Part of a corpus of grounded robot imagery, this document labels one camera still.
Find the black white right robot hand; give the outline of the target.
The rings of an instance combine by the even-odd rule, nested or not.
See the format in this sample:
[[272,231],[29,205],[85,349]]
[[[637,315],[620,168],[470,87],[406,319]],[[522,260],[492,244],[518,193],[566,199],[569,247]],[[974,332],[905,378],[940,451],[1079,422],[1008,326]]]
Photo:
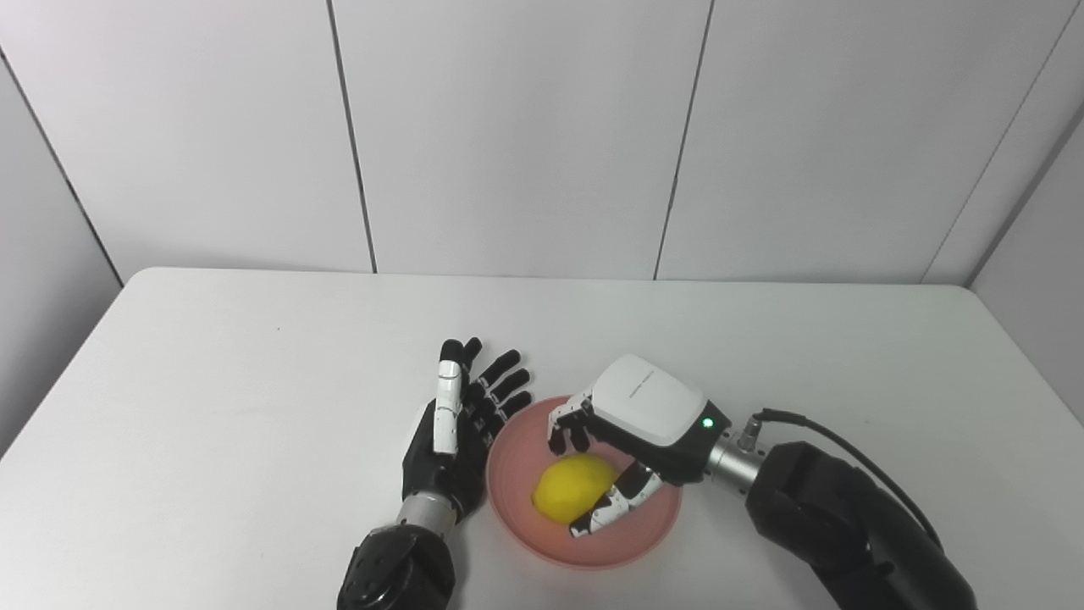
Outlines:
[[619,356],[588,389],[550,412],[547,446],[586,452],[592,441],[632,458],[611,486],[569,525],[575,538],[638,509],[666,484],[700,483],[732,421],[702,391],[632,354]]

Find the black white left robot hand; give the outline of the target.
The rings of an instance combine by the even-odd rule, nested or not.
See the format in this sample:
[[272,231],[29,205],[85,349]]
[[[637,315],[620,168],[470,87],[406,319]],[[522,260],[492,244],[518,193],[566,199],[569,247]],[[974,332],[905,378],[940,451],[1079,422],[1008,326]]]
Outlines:
[[529,406],[529,369],[518,350],[473,369],[483,342],[448,339],[439,354],[436,397],[423,410],[402,460],[404,498],[444,497],[463,520],[483,501],[485,467],[505,425]]

